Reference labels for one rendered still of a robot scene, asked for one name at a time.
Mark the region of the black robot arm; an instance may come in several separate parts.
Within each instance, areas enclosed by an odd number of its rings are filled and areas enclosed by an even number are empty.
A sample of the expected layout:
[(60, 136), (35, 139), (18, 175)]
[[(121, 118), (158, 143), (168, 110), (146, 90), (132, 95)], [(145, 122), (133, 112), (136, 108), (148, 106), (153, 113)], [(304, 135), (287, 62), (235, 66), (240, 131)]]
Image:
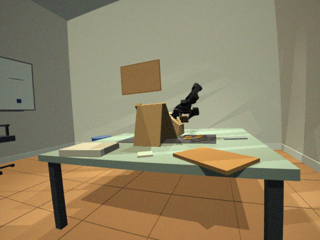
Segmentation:
[[(192, 87), (190, 94), (184, 99), (181, 100), (180, 104), (178, 104), (174, 109), (183, 110), (183, 107), (188, 107), (189, 105), (195, 104), (199, 99), (198, 92), (201, 91), (202, 87), (195, 83)], [(177, 116), (174, 115), (174, 112), (170, 114), (174, 119), (177, 119)]]

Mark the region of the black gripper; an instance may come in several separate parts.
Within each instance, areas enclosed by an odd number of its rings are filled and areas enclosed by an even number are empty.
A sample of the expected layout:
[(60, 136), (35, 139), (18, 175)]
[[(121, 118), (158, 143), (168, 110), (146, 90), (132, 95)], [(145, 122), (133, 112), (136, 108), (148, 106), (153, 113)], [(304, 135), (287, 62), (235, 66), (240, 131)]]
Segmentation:
[(191, 109), (191, 104), (189, 104), (189, 107), (184, 106), (182, 108), (182, 110), (180, 110), (179, 108), (175, 108), (173, 110), (173, 113), (174, 113), (174, 116), (176, 116), (176, 117), (182, 116), (182, 113), (183, 114), (189, 114), (188, 115), (188, 120), (189, 120), (193, 116), (198, 116), (200, 112), (199, 112), (199, 108), (198, 107), (193, 107)]

